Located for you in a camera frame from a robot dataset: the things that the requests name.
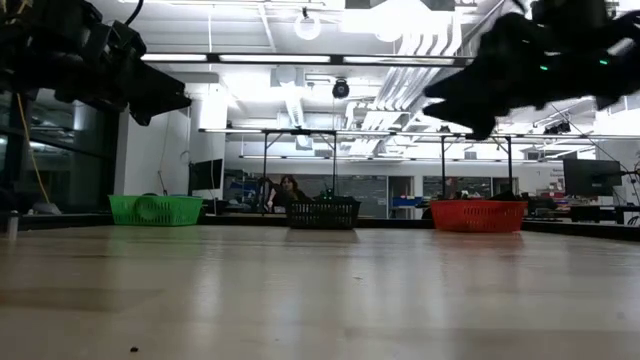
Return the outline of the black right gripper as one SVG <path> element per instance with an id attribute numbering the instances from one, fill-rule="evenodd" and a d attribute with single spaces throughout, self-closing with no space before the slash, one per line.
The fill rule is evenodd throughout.
<path id="1" fill-rule="evenodd" d="M 556 11 L 534 11 L 531 18 L 514 12 L 500 16 L 482 35 L 473 66 L 423 89 L 427 98 L 474 96 L 473 106 L 445 100 L 424 107 L 423 114 L 469 128 L 468 139 L 486 140 L 496 116 L 514 107 L 540 109 L 564 100 L 566 81 L 560 70 L 545 74 L 542 68 L 550 52 L 566 49 L 562 28 Z"/>

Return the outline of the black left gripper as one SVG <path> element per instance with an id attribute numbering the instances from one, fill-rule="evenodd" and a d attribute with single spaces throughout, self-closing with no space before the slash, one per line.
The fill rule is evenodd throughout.
<path id="1" fill-rule="evenodd" d="M 78 100 L 97 107 L 125 109 L 130 103 L 130 91 L 125 87 L 134 73 L 129 113 L 138 125 L 148 126 L 158 108 L 190 106 L 192 100 L 183 82 L 144 62 L 135 67 L 145 52 L 140 34 L 127 24 L 84 19 L 78 40 L 82 68 Z"/>

